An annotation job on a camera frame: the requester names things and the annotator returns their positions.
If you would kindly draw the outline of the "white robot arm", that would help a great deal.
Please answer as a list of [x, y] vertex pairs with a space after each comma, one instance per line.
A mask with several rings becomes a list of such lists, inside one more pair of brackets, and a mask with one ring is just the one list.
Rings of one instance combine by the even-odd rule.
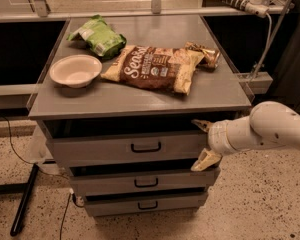
[[191, 170], [199, 172], [218, 163], [225, 155], [247, 150], [267, 150], [281, 146], [300, 151], [300, 115], [274, 101], [256, 105], [248, 116], [234, 120], [209, 122], [194, 119], [207, 134], [204, 148]]

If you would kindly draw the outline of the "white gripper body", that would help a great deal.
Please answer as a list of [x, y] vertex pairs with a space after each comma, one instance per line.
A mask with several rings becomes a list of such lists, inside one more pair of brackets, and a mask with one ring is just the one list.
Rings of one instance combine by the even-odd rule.
[[243, 129], [244, 124], [241, 119], [213, 123], [208, 131], [209, 147], [215, 153], [221, 155], [230, 155], [242, 151]]

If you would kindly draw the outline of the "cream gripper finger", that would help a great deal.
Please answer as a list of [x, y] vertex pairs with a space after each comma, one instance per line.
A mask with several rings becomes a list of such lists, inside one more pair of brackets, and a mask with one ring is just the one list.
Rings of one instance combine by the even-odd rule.
[[213, 123], [207, 120], [198, 120], [193, 119], [192, 123], [196, 125], [199, 129], [201, 129], [203, 132], [208, 133], [210, 128], [212, 127]]
[[218, 163], [221, 158], [222, 156], [220, 154], [215, 153], [213, 150], [204, 148], [200, 153], [198, 159], [192, 165], [191, 170], [194, 172], [203, 171], [208, 167]]

